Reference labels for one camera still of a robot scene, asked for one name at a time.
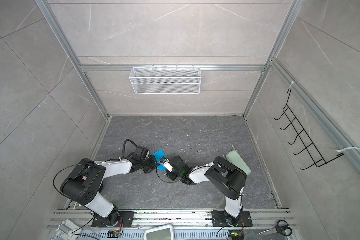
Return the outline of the blue square paper sheet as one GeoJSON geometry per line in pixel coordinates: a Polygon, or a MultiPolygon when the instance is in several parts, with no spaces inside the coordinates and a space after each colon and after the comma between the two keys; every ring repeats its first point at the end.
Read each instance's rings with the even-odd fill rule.
{"type": "Polygon", "coordinates": [[[156,158],[156,160],[157,160],[157,163],[159,164],[159,166],[157,167],[157,170],[161,170],[161,171],[166,171],[166,168],[162,165],[162,163],[160,162],[160,160],[162,159],[162,158],[165,158],[166,159],[166,155],[165,155],[165,153],[164,153],[164,151],[163,150],[159,150],[159,151],[157,151],[157,152],[155,152],[155,153],[152,153],[152,155],[156,158]]]}

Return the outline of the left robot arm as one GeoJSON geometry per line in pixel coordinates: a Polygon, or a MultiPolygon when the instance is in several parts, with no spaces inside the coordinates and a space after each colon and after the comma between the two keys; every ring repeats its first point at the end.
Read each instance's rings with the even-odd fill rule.
{"type": "Polygon", "coordinates": [[[108,226],[119,221],[118,208],[101,193],[103,180],[116,175],[125,175],[143,170],[150,173],[159,166],[155,156],[142,146],[121,159],[94,162],[82,159],[60,186],[63,196],[79,203],[94,212],[95,218],[101,219],[108,226]]]}

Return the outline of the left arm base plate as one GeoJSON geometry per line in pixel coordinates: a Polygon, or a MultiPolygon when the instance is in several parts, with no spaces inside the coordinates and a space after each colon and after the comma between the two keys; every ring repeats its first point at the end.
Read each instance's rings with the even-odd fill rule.
{"type": "Polygon", "coordinates": [[[123,227],[130,228],[132,226],[134,215],[135,212],[133,211],[111,212],[106,218],[95,214],[91,226],[99,228],[119,228],[121,224],[123,224],[123,227]]]}

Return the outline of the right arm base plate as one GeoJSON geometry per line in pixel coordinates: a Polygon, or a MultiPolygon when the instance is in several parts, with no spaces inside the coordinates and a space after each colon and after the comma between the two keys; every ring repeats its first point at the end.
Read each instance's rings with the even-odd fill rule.
{"type": "Polygon", "coordinates": [[[237,217],[232,217],[225,211],[211,211],[214,227],[233,226],[233,227],[252,227],[252,217],[249,211],[241,211],[237,217]]]}

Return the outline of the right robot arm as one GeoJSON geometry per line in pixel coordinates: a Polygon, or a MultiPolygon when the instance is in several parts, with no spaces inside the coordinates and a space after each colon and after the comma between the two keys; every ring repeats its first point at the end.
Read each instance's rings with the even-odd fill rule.
{"type": "Polygon", "coordinates": [[[162,157],[161,166],[171,183],[181,182],[188,186],[202,182],[212,183],[225,196],[224,215],[231,225],[239,221],[242,212],[242,195],[248,173],[229,160],[216,157],[207,165],[189,167],[180,156],[162,157]]]}

